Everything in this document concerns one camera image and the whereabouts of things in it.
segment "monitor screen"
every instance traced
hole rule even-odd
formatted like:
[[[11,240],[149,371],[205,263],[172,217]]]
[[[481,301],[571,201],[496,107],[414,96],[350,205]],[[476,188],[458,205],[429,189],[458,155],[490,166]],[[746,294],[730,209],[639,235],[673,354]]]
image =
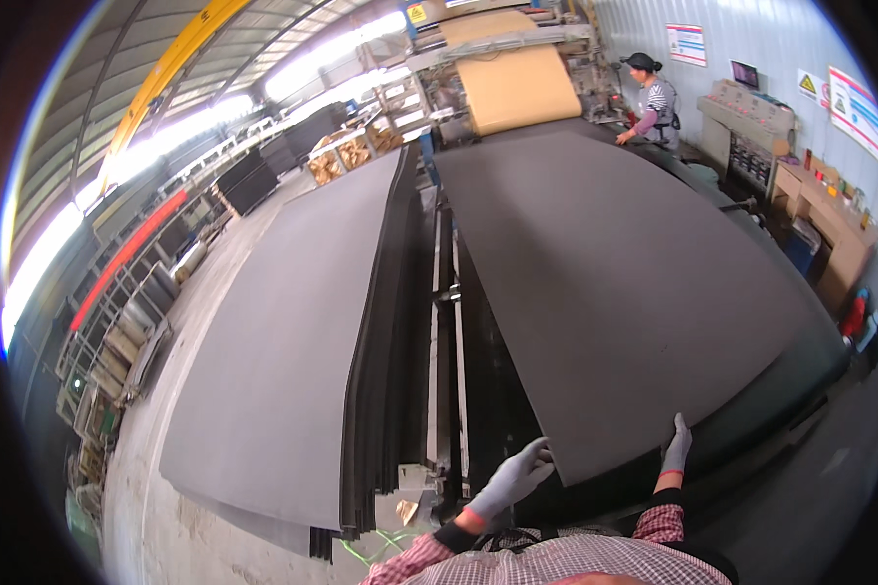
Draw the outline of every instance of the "monitor screen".
[[[732,61],[732,76],[742,85],[751,89],[760,89],[758,85],[758,69],[749,64]]]

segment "gray work glove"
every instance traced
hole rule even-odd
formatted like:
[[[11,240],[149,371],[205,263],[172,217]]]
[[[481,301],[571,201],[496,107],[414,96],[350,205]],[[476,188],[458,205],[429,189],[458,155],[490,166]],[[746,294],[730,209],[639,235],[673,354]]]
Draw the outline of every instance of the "gray work glove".
[[[693,434],[686,427],[682,413],[677,413],[673,417],[673,425],[676,426],[676,434],[673,435],[673,440],[664,452],[664,464],[660,467],[661,475],[668,471],[682,473],[686,469],[686,454],[693,444]]]
[[[530,495],[555,469],[547,448],[549,441],[548,437],[540,437],[505,459],[468,508],[483,521],[491,522],[503,510]]]

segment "black cap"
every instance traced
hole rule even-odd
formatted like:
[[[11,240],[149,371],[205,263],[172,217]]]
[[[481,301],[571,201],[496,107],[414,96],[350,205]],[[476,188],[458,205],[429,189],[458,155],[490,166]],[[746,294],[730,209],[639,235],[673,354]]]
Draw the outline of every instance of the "black cap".
[[[647,53],[633,53],[630,57],[621,57],[620,61],[628,64],[632,69],[640,69],[648,73],[659,71],[660,67],[663,66]]]

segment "tan paper roll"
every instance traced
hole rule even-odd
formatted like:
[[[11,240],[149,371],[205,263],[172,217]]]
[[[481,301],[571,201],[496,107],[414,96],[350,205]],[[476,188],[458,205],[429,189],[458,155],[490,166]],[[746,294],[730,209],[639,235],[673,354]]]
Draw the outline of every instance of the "tan paper roll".
[[[513,9],[463,16],[439,24],[449,47],[537,25]],[[480,136],[533,123],[573,118],[582,106],[552,45],[484,53],[456,61]]]

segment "yellow overhead crane beam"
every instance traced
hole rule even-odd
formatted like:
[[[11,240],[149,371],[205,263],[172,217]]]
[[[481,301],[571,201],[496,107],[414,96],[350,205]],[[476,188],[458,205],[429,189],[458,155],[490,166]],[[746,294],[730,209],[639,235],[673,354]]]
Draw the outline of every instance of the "yellow overhead crane beam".
[[[107,175],[110,164],[130,144],[130,139],[137,133],[140,123],[150,111],[152,100],[159,97],[163,90],[179,73],[179,70],[218,28],[227,22],[251,0],[211,0],[208,6],[201,9],[187,27],[179,33],[176,40],[165,50],[150,75],[143,81],[137,95],[130,102],[130,108],[120,120],[114,138],[110,142],[104,163],[101,165],[101,193],[107,188]]]

